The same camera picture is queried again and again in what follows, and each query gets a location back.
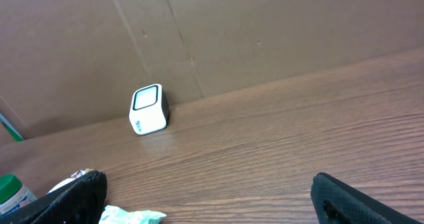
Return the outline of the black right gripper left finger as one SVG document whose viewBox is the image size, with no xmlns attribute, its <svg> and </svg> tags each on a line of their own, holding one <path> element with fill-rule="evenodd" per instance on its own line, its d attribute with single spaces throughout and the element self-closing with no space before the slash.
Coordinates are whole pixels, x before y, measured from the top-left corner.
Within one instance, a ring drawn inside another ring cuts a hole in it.
<svg viewBox="0 0 424 224">
<path fill-rule="evenodd" d="M 1 224 L 98 224 L 106 196 L 107 177 L 93 170 L 2 217 Z"/>
</svg>

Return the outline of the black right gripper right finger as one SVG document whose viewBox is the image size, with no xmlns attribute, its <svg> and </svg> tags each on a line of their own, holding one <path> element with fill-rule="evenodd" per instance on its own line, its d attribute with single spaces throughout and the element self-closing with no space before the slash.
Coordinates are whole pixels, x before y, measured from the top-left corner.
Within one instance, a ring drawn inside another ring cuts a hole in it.
<svg viewBox="0 0 424 224">
<path fill-rule="evenodd" d="M 320 224 L 419 224 L 324 172 L 313 178 L 311 201 Z"/>
</svg>

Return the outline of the brown clear snack bag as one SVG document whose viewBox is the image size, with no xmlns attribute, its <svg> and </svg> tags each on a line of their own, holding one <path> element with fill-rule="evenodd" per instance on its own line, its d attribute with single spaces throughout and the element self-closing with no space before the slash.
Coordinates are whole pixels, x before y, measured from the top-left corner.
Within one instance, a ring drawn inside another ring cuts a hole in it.
<svg viewBox="0 0 424 224">
<path fill-rule="evenodd" d="M 48 193 L 51 193 L 58 188 L 61 188 L 62 186 L 65 186 L 66 184 L 69 184 L 70 182 L 73 182 L 75 179 L 85 175 L 86 173 L 93 171 L 93 169 L 86 168 L 85 170 L 79 170 L 75 173 L 73 173 L 70 177 L 66 178 L 65 180 L 62 180 L 60 183 L 56 184 Z"/>
</svg>

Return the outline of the teal tissue pack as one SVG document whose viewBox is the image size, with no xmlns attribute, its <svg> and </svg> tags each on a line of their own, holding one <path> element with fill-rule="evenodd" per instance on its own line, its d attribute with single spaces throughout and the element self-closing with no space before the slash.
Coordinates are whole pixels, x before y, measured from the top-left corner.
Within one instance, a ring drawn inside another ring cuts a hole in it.
<svg viewBox="0 0 424 224">
<path fill-rule="evenodd" d="M 99 224 L 159 224 L 167 215 L 159 211 L 128 212 L 120 207 L 107 205 L 101 214 Z"/>
</svg>

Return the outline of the green round lid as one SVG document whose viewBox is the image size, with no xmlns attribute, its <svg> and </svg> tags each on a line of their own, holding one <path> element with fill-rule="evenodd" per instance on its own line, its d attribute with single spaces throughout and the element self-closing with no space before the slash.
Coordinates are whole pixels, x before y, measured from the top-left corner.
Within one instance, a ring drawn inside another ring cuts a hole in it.
<svg viewBox="0 0 424 224">
<path fill-rule="evenodd" d="M 14 174 L 1 176 L 0 204 L 2 217 L 36 200 L 37 197 Z"/>
</svg>

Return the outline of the white barcode scanner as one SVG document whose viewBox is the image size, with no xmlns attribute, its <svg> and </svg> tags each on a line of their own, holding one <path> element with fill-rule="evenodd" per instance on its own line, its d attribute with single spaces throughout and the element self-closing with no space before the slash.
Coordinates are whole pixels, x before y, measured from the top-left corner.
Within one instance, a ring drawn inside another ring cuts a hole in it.
<svg viewBox="0 0 424 224">
<path fill-rule="evenodd" d="M 165 129 L 170 114 L 169 103 L 160 84 L 136 90 L 132 96 L 129 121 L 137 135 Z"/>
</svg>

